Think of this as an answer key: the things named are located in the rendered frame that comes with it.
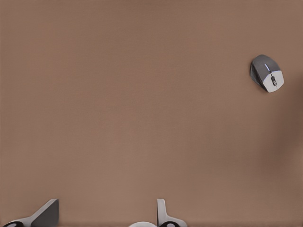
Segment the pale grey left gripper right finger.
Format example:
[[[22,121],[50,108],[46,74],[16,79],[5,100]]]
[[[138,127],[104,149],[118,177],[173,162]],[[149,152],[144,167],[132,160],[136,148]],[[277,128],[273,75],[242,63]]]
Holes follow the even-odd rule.
[[[157,199],[157,227],[187,227],[185,221],[167,214],[164,199]]]

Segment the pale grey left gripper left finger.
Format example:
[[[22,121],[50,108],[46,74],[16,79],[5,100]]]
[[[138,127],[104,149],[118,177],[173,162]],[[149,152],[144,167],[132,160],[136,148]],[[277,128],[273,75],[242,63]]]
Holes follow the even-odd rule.
[[[16,219],[3,227],[57,227],[59,223],[59,199],[50,199],[33,215]]]

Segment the grey and silver computer mouse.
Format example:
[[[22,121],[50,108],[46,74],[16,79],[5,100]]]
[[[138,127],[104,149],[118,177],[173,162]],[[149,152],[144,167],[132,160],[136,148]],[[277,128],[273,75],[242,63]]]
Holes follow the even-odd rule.
[[[272,93],[279,90],[284,84],[283,73],[279,65],[266,55],[258,55],[250,65],[251,79],[263,88]]]

